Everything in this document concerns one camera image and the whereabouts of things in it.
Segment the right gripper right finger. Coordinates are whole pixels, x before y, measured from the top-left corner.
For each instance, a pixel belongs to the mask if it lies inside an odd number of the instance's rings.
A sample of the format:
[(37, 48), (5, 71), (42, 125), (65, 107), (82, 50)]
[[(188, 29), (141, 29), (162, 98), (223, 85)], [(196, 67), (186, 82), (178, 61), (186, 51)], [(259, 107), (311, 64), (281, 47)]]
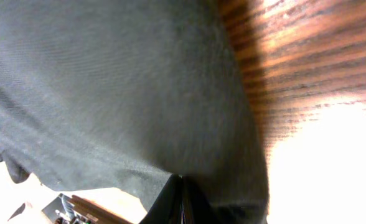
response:
[(183, 224), (220, 224), (205, 195), (189, 178), (184, 177), (182, 188)]

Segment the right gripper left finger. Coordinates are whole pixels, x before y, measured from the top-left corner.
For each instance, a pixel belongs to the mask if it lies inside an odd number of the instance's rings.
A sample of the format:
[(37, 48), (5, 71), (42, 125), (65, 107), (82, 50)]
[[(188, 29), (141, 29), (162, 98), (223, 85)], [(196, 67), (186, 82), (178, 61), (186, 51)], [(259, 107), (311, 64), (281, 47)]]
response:
[(182, 178), (171, 175), (139, 224), (181, 224)]

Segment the black t-shirt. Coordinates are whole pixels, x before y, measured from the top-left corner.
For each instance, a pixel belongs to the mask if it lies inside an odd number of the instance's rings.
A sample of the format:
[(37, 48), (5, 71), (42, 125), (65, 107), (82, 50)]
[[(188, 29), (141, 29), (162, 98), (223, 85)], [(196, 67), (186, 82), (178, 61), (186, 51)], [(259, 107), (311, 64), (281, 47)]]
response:
[(0, 162), (16, 183), (116, 187), (150, 209), (190, 177), (263, 223), (265, 155), (216, 1), (0, 0)]

